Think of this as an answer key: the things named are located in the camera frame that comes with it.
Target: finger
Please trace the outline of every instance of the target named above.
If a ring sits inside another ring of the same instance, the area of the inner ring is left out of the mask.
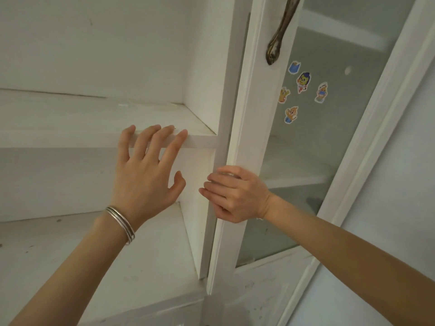
[[[226,209],[220,207],[219,205],[216,205],[215,203],[212,203],[213,209],[215,210],[215,215],[218,219],[223,219],[224,221],[229,221],[232,223],[236,223],[235,217],[233,214],[228,212]]]
[[[231,197],[235,189],[211,182],[204,182],[204,188],[210,192],[216,193],[222,197]]]
[[[159,131],[157,131],[153,138],[151,138],[150,147],[148,148],[147,158],[151,158],[158,163],[160,150],[162,149],[163,143],[166,138],[174,132],[175,127],[173,125],[169,125],[163,127]]]
[[[181,146],[188,136],[188,131],[183,129],[177,136],[172,140],[172,142],[167,146],[162,159],[160,160],[159,167],[164,167],[167,170],[171,170],[174,164],[175,158],[180,151]]]
[[[233,189],[240,187],[240,181],[241,181],[230,175],[216,174],[216,173],[211,173],[210,175],[207,176],[207,179],[209,181],[214,181],[216,183],[225,185]]]
[[[119,136],[118,141],[118,163],[126,163],[130,159],[130,155],[128,154],[128,146],[130,144],[130,139],[136,130],[135,125],[131,125],[130,127],[124,129]]]
[[[148,143],[151,139],[151,137],[159,131],[161,128],[160,125],[152,125],[145,130],[143,130],[136,140],[136,143],[134,144],[134,153],[133,158],[142,160],[145,156],[145,152],[148,147]]]
[[[169,199],[171,203],[175,203],[181,192],[186,186],[186,180],[183,178],[181,171],[177,171],[174,175],[174,184],[169,188]]]
[[[216,205],[228,209],[228,201],[226,198],[210,192],[204,188],[199,188],[199,193],[202,194],[205,198],[207,198],[209,201],[211,201],[212,203],[215,203]]]
[[[239,176],[242,180],[249,180],[254,176],[256,176],[254,173],[246,169],[243,169],[240,166],[226,165],[223,167],[219,167],[217,171],[219,171],[220,173],[228,173],[228,174]]]

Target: door handle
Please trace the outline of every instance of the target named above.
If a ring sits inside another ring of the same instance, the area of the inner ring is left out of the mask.
[[[266,50],[266,61],[269,65],[276,62],[279,57],[279,51],[281,49],[282,38],[284,37],[285,30],[287,29],[291,19],[293,18],[297,5],[300,0],[287,0],[285,5],[284,15],[282,16],[281,23],[278,26],[275,34],[268,44]]]

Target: bangle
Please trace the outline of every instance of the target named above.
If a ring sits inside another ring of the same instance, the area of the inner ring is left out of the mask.
[[[126,245],[130,245],[135,235],[134,235],[133,228],[131,227],[130,223],[128,223],[128,220],[120,212],[118,212],[117,209],[113,208],[112,206],[106,207],[106,211],[110,215],[112,215],[114,219],[117,220],[119,225],[122,226],[128,238]]]

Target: sticker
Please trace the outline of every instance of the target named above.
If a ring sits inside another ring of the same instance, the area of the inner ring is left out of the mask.
[[[303,91],[306,91],[308,88],[308,85],[311,81],[311,75],[310,72],[303,72],[299,78],[296,80],[297,83],[297,93],[300,94]]]
[[[278,103],[284,104],[288,95],[290,95],[290,89],[282,87],[281,92],[279,93]]]
[[[328,83],[322,82],[317,89],[317,96],[314,101],[322,104],[325,101],[326,96],[328,96]]]
[[[297,119],[298,108],[299,108],[298,106],[293,106],[290,109],[286,109],[285,118],[284,118],[285,123],[292,123],[294,120]]]
[[[288,71],[290,72],[290,74],[297,74],[297,72],[299,72],[300,67],[301,67],[301,62],[294,60],[291,62],[291,65],[288,68]]]

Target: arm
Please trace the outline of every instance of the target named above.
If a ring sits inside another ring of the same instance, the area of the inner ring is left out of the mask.
[[[180,172],[175,175],[174,185],[167,186],[172,164],[187,131],[183,130],[175,137],[160,162],[162,143],[174,127],[160,129],[156,125],[142,131],[130,158],[128,145],[134,131],[135,127],[131,126],[120,137],[111,206],[117,208],[136,231],[145,221],[173,204],[183,191],[186,182]],[[103,213],[10,325],[77,325],[101,279],[126,242],[123,228],[111,215]]]
[[[210,174],[200,193],[218,218],[267,219],[316,257],[347,287],[394,325],[432,325],[435,282],[356,235],[298,210],[268,191],[247,170],[224,166]]]

